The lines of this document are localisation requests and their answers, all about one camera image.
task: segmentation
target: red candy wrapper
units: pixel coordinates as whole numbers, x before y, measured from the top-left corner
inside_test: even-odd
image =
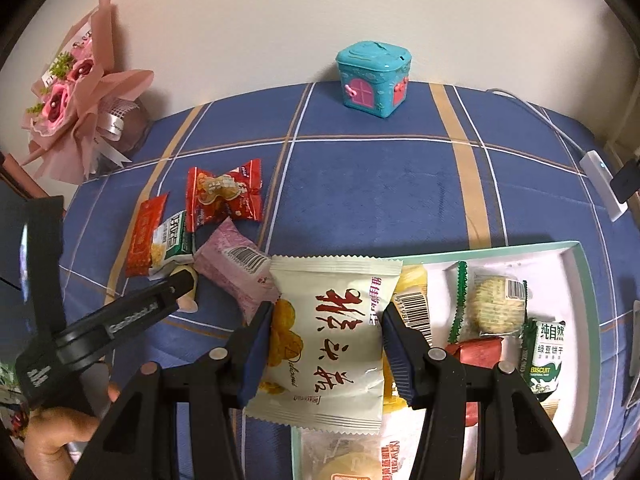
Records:
[[[262,176],[260,159],[214,176],[209,171],[191,168],[187,176],[187,231],[210,222],[233,219],[262,220]]]
[[[125,276],[148,276],[151,267],[151,242],[154,231],[160,225],[164,203],[168,193],[145,200],[140,204],[136,225],[127,253]]]

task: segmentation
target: bed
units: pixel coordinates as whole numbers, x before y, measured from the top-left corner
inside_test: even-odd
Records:
[[[540,110],[585,150],[580,123]],[[340,85],[272,88],[157,121],[131,164],[79,187],[64,222],[60,275],[71,322],[141,288],[124,257],[136,205],[169,192],[164,218],[184,209],[187,171],[215,174],[262,160],[264,221],[238,221],[269,254],[399,256],[578,240],[593,279],[600,329],[600,391],[593,432],[575,456],[585,478],[604,478],[638,433],[623,406],[640,236],[629,213],[610,222],[571,151],[524,106],[504,96],[412,82],[380,119],[342,105]],[[196,233],[199,246],[213,226]],[[144,362],[185,364],[241,325],[235,301],[205,278],[196,314],[166,318],[118,348],[114,379]],[[180,471],[191,478],[186,407],[178,409]],[[246,477],[292,478],[290,429],[234,413]]]

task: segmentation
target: pink toy door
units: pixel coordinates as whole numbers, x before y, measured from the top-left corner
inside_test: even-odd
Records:
[[[408,82],[409,78],[405,77],[401,82],[394,86],[394,106],[396,106],[400,101],[402,101],[402,99],[404,99],[406,85]]]
[[[371,85],[364,79],[352,79],[350,84],[345,85],[346,91],[351,96],[351,100],[359,105],[373,108],[373,90]]]

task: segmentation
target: human hand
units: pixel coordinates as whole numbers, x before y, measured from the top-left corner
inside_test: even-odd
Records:
[[[120,391],[110,383],[107,393],[115,402]],[[100,420],[69,408],[49,408],[31,413],[24,439],[24,458],[38,480],[67,480],[74,469],[65,446],[88,442]]]

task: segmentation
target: pink snack packet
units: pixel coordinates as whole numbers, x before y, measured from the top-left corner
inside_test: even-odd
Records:
[[[223,221],[198,249],[193,264],[197,272],[236,298],[247,323],[261,302],[276,301],[280,295],[270,267],[270,257],[242,236],[231,218]]]

